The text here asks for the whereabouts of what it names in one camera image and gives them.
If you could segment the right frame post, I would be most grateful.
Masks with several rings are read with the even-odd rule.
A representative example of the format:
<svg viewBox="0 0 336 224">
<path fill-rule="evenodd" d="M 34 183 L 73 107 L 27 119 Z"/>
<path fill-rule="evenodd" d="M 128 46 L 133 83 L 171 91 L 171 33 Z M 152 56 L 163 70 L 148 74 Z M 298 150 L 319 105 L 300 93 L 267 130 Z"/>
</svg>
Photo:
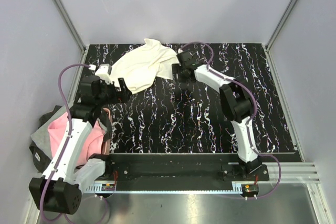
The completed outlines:
<svg viewBox="0 0 336 224">
<path fill-rule="evenodd" d="M 270 50 L 274 45 L 276 39 L 278 38 L 279 34 L 281 33 L 283 27 L 285 26 L 288 18 L 290 17 L 291 13 L 293 12 L 296 4 L 299 0 L 290 0 L 284 13 L 282 14 L 275 30 L 273 31 L 271 37 L 269 38 L 268 42 L 265 44 L 266 50 Z"/>
</svg>

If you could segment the aluminium frame rail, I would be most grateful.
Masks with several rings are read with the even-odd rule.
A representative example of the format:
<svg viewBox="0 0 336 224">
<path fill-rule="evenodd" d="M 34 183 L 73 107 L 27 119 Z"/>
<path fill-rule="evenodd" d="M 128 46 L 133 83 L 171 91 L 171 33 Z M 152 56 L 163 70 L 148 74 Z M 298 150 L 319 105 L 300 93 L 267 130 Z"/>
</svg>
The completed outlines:
<svg viewBox="0 0 336 224">
<path fill-rule="evenodd" d="M 242 175 L 238 171 L 237 163 L 222 165 L 221 177 L 224 181 L 234 184 L 292 184 L 319 183 L 319 176 L 312 163 L 263 163 L 260 168 L 249 175 Z"/>
</svg>

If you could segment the left frame post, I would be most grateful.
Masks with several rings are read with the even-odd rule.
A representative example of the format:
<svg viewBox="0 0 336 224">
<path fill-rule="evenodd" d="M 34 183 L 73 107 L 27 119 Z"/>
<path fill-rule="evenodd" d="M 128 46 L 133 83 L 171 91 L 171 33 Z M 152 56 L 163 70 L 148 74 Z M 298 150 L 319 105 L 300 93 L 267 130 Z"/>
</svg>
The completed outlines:
<svg viewBox="0 0 336 224">
<path fill-rule="evenodd" d="M 55 4 L 62 20 L 64 21 L 66 27 L 68 28 L 72 38 L 74 39 L 77 47 L 79 48 L 81 53 L 84 53 L 85 49 L 86 49 L 86 45 L 83 42 L 83 40 L 81 39 L 79 33 L 77 32 L 62 0 L 52 0 L 53 3 Z"/>
</svg>

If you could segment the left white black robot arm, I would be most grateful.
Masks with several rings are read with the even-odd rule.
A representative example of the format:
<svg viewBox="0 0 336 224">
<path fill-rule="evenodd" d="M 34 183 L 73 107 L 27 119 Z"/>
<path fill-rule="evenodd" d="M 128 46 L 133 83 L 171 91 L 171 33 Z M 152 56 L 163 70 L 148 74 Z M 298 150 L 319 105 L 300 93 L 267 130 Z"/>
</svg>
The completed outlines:
<svg viewBox="0 0 336 224">
<path fill-rule="evenodd" d="M 29 191 L 38 210 L 73 215 L 86 189 L 97 178 L 107 180 L 113 175 L 111 158 L 103 154 L 93 154 L 81 169 L 75 168 L 102 108 L 130 100 L 132 93 L 124 79 L 118 78 L 118 83 L 116 87 L 114 82 L 109 83 L 99 76 L 88 76 L 80 81 L 81 92 L 69 109 L 60 146 L 42 176 L 32 178 L 29 183 Z"/>
</svg>

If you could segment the frame post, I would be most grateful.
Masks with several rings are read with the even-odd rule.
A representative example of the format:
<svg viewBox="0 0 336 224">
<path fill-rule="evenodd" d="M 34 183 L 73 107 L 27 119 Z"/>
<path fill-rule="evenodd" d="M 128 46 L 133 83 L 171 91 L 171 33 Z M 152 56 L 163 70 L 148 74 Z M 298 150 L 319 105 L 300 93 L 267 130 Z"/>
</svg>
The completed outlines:
<svg viewBox="0 0 336 224">
<path fill-rule="evenodd" d="M 86 45 L 83 42 L 83 40 L 81 39 L 79 33 L 77 32 L 62 0 L 52 0 L 53 3 L 55 4 L 62 20 L 64 21 L 66 27 L 68 28 L 72 38 L 74 39 L 77 47 L 79 48 L 81 53 L 84 53 L 85 49 L 86 49 Z"/>
<path fill-rule="evenodd" d="M 270 50 L 274 45 L 276 39 L 278 38 L 279 34 L 281 33 L 283 27 L 285 26 L 288 18 L 290 17 L 291 13 L 293 12 L 296 4 L 299 0 L 290 0 L 284 13 L 282 14 L 275 30 L 273 31 L 271 37 L 269 38 L 268 42 L 265 44 L 266 50 Z"/>
</svg>

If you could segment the grey cloth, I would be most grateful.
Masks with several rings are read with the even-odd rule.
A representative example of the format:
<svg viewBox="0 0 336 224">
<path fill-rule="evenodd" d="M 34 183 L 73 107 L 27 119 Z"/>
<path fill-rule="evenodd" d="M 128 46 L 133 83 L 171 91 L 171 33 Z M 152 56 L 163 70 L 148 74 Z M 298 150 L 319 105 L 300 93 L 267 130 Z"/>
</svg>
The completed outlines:
<svg viewBox="0 0 336 224">
<path fill-rule="evenodd" d="M 41 150 L 46 156 L 52 158 L 50 136 L 48 132 L 48 127 L 52 123 L 53 119 L 46 121 L 37 131 L 35 131 L 31 136 L 31 144 L 29 149 L 33 151 L 34 149 Z"/>
</svg>

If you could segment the pink cloth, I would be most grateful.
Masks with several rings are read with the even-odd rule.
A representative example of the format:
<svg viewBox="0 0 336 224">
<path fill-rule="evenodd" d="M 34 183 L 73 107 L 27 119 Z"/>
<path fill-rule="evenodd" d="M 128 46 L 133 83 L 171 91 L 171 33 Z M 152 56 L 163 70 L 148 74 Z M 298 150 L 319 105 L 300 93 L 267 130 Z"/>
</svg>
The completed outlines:
<svg viewBox="0 0 336 224">
<path fill-rule="evenodd" d="M 99 122 L 90 124 L 81 119 L 70 119 L 64 112 L 52 121 L 48 132 L 54 167 L 84 166 L 93 154 L 102 153 L 105 130 Z"/>
</svg>

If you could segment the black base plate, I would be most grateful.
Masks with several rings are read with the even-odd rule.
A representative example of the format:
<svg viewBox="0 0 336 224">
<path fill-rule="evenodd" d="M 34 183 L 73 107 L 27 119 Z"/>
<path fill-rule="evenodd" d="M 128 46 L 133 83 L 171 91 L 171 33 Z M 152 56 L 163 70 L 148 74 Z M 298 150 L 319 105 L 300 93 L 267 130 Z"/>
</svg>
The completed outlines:
<svg viewBox="0 0 336 224">
<path fill-rule="evenodd" d="M 98 178 L 133 180 L 138 177 L 209 176 L 224 181 L 270 181 L 268 168 L 258 158 L 259 167 L 248 172 L 237 154 L 136 154 L 117 153 L 107 156 L 106 171 Z"/>
</svg>

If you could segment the white cloth napkin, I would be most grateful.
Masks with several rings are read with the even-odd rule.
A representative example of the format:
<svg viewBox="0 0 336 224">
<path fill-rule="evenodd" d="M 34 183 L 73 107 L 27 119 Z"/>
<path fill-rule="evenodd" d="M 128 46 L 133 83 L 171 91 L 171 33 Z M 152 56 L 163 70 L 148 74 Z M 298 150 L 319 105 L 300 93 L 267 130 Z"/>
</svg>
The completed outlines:
<svg viewBox="0 0 336 224">
<path fill-rule="evenodd" d="M 111 80 L 118 86 L 123 78 L 133 94 L 151 87 L 156 77 L 173 79 L 172 64 L 179 62 L 177 53 L 160 41 L 146 38 L 144 42 L 112 65 Z"/>
</svg>

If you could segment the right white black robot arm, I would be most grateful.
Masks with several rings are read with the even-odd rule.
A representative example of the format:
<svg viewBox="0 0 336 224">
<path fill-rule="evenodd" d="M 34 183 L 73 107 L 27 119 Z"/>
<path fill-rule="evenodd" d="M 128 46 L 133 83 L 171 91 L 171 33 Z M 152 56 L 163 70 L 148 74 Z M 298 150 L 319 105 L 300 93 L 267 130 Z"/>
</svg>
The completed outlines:
<svg viewBox="0 0 336 224">
<path fill-rule="evenodd" d="M 190 66 L 175 63 L 172 65 L 172 75 L 174 81 L 198 81 L 219 93 L 223 115 L 232 123 L 236 135 L 239 176 L 244 180 L 256 176 L 257 169 L 262 165 L 253 133 L 256 100 L 244 80 L 226 76 L 200 63 Z"/>
</svg>

